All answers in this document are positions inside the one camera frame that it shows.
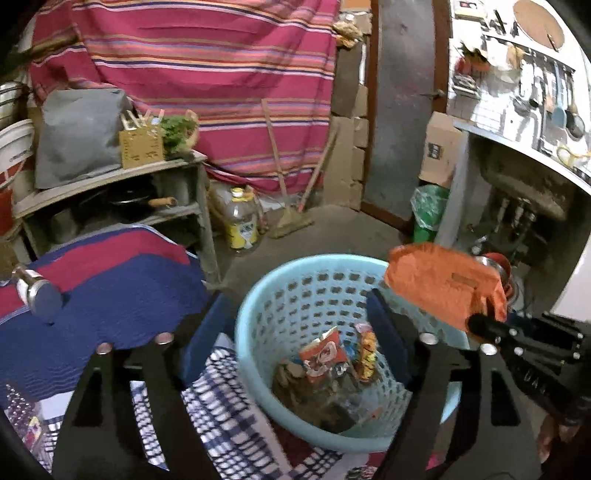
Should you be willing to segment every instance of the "green plant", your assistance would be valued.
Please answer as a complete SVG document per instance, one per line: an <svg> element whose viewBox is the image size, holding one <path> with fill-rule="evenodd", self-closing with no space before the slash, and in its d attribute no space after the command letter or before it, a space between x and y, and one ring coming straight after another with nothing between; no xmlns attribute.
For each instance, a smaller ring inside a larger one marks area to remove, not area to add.
<svg viewBox="0 0 591 480"><path fill-rule="evenodd" d="M180 115L166 116L160 123L163 133L164 151L178 153L187 150L186 141L197 122Z"/></svg>

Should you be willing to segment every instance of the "orange cloth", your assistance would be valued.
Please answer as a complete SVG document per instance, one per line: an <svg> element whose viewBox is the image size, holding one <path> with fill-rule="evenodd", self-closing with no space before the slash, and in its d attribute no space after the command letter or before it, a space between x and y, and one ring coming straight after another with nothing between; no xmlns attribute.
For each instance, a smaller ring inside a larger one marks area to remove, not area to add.
<svg viewBox="0 0 591 480"><path fill-rule="evenodd" d="M390 252L384 281L401 297L467 332L475 313L504 322L507 300L499 273L472 257L431 243Z"/></svg>

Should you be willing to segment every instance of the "light blue laundry basket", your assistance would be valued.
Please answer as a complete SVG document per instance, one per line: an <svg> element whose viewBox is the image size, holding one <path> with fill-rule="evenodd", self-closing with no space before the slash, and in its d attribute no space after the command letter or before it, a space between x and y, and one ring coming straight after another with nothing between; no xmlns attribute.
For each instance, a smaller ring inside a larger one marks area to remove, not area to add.
<svg viewBox="0 0 591 480"><path fill-rule="evenodd" d="M411 393L396 382L379 353L381 380L364 389L383 410L380 416L341 434L326 432L285 408L272 394L276 364L333 326L343 342L355 341L355 323L365 322L365 296L379 288L393 311L407 315L421 332L448 345L468 348L466 334L438 321L383 282L388 264L358 255L316 255L269 272L250 290L236 321L238 368L247 391L277 423L312 445L338 452L384 452L406 411ZM441 421L457 407L460 384L450 383Z"/></svg>

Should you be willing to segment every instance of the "plastic bottle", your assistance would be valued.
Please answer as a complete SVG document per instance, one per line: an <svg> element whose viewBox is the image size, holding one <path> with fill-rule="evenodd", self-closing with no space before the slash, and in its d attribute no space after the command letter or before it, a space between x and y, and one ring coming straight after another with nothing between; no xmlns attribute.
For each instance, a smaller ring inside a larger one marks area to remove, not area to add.
<svg viewBox="0 0 591 480"><path fill-rule="evenodd" d="M258 246L258 219L254 194L240 187L231 189L232 198L225 205L224 221L228 245L237 253Z"/></svg>

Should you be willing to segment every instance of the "yellow label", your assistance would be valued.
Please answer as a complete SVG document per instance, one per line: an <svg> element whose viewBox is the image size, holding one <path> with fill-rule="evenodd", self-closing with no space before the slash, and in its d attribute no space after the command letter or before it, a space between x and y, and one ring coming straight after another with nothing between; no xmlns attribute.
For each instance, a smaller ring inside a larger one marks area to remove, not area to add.
<svg viewBox="0 0 591 480"><path fill-rule="evenodd" d="M244 192L244 194L242 194L241 197L233 197L232 201L239 203L239 202L250 202L251 200L254 200L255 198L255 194L252 192Z"/></svg>
<svg viewBox="0 0 591 480"><path fill-rule="evenodd" d="M252 216L250 222L234 223L226 225L226 234L228 244L236 250L249 249L258 240L258 231L256 229L256 216Z"/></svg>

